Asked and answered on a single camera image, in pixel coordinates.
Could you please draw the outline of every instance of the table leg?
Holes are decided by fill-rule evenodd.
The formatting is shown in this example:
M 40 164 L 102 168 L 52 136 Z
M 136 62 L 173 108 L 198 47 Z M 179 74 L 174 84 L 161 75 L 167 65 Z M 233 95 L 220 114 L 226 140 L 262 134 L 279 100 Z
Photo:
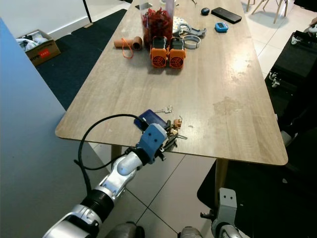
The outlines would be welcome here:
M 264 8 L 265 8 L 265 7 L 266 7 L 266 5 L 268 4 L 268 1 L 269 1 L 269 0 L 266 0 L 266 3 L 265 3 L 265 4 L 264 4 L 264 6 L 263 6 L 263 11 L 265 11 L 265 9 L 264 9 Z
M 288 0 L 286 1 L 286 7 L 285 7 L 285 11 L 284 11 L 284 17 L 286 17 L 287 7 L 288 7 Z
M 216 173 L 214 178 L 214 205 L 218 207 L 218 191 L 224 186 L 227 176 L 228 160 L 216 160 Z
M 248 1 L 247 12 L 249 11 L 249 7 L 250 7 L 250 0 Z
M 283 0 L 280 0 L 280 1 L 279 1 L 279 5 L 278 5 L 277 11 L 276 11 L 276 15 L 275 15 L 273 24 L 276 23 L 276 20 L 277 20 L 277 17 L 278 17 L 278 12 L 279 12 L 279 9 L 281 8 L 282 2 L 283 2 Z
M 122 146 L 121 145 L 111 145 L 111 160 L 114 160 L 116 157 L 122 154 Z
M 252 14 L 254 14 L 256 12 L 256 10 L 259 8 L 259 6 L 262 4 L 262 2 L 264 2 L 265 0 L 261 0 L 261 2 L 259 3 L 259 5 L 256 7 L 256 9 L 254 9 L 254 11 L 252 12 Z

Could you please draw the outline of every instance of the black cable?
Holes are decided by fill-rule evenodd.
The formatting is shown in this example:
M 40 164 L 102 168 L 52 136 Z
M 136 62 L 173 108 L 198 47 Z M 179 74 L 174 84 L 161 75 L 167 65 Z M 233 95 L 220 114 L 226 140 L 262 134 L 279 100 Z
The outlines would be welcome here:
M 141 122 L 141 124 L 144 123 L 144 121 L 142 119 L 140 119 L 139 117 L 137 117 L 136 115 L 132 115 L 132 114 L 116 114 L 116 115 L 112 115 L 112 116 L 109 116 L 109 117 L 106 117 L 106 118 L 103 118 L 99 121 L 97 121 L 96 123 L 94 123 L 87 131 L 86 133 L 84 134 L 83 138 L 81 139 L 80 141 L 80 144 L 79 144 L 79 148 L 78 148 L 78 164 L 79 164 L 79 167 L 80 167 L 80 170 L 84 176 L 84 181 L 85 181 L 85 185 L 86 185 L 86 190 L 87 190 L 87 195 L 89 194 L 89 192 L 91 191 L 91 184 L 90 184 L 90 179 L 89 179 L 89 176 L 85 170 L 85 166 L 83 164 L 83 160 L 82 160 L 82 149 L 83 149 L 83 145 L 84 145 L 84 142 L 85 142 L 85 139 L 87 137 L 87 135 L 89 134 L 89 132 L 96 126 L 98 125 L 99 123 L 105 121 L 105 120 L 108 120 L 108 119 L 111 119 L 111 118 L 118 118 L 118 117 L 131 117 L 131 118 L 135 118 L 137 120 L 139 120 Z
M 84 166 L 84 168 L 85 168 L 86 170 L 92 170 L 92 171 L 94 171 L 94 170 L 101 170 L 101 169 L 103 169 L 104 167 L 107 167 L 109 164 L 113 163 L 114 161 L 116 161 L 117 159 L 121 158 L 121 157 L 124 156 L 124 155 L 125 155 L 125 154 L 119 155 L 119 156 L 115 157 L 113 160 L 110 160 L 110 162 L 108 162 L 108 163 L 106 163 L 105 165 L 102 165 L 102 166 L 100 166 L 100 167 L 90 168 L 90 167 Z M 75 162 L 75 164 L 77 164 L 78 166 L 80 166 L 78 160 L 74 160 L 74 162 Z
M 89 13 L 86 1 L 83 0 L 83 3 L 84 3 L 84 7 L 85 7 L 85 10 L 86 10 L 86 13 L 87 13 L 87 16 L 88 16 L 88 19 L 89 19 L 90 23 L 93 23 L 92 20 L 91 20 L 91 17 L 90 17 L 90 13 Z

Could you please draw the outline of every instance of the orange fan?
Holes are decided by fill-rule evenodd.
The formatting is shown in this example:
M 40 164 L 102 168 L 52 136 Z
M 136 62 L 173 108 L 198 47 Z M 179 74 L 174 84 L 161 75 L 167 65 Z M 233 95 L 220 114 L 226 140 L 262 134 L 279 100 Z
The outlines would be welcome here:
M 172 68 L 182 68 L 186 57 L 186 49 L 184 39 L 173 37 L 170 40 L 168 58 L 169 66 Z
M 167 38 L 154 36 L 151 45 L 151 61 L 156 68 L 163 68 L 166 66 L 167 60 Z

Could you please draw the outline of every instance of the black rubber joint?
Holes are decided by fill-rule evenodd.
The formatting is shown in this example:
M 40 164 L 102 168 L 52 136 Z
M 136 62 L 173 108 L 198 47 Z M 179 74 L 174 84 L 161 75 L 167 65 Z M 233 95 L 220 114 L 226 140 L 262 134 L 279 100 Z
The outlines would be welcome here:
M 104 222 L 114 207 L 113 200 L 107 194 L 95 189 L 81 202 L 81 205 L 96 212 L 102 222 Z
M 139 157 L 139 159 L 142 161 L 142 165 L 146 165 L 149 161 L 150 158 L 148 154 L 144 151 L 142 148 L 135 148 L 132 149 L 132 151 Z

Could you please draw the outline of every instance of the metal clamp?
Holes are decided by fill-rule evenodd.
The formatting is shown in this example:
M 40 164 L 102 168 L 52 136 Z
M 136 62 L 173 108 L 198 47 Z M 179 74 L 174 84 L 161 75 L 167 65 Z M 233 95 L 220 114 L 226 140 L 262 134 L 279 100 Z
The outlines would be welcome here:
M 236 192 L 228 188 L 219 189 L 219 208 L 217 218 L 211 225 L 212 234 L 217 237 L 217 232 L 220 227 L 225 224 L 234 226 L 234 220 L 237 211 L 237 198 Z
M 206 32 L 207 32 L 206 28 L 204 28 L 203 30 L 197 30 L 197 29 L 192 28 L 190 25 L 188 25 L 186 23 L 181 23 L 178 25 L 177 31 L 173 34 L 173 36 L 180 37 L 180 34 L 187 33 L 190 35 L 203 37 L 203 36 L 205 36 Z
M 185 42 L 185 47 L 188 49 L 196 49 L 199 47 L 199 44 L 201 42 L 201 39 L 198 36 L 193 36 L 193 35 L 186 35 L 183 37 L 184 42 Z

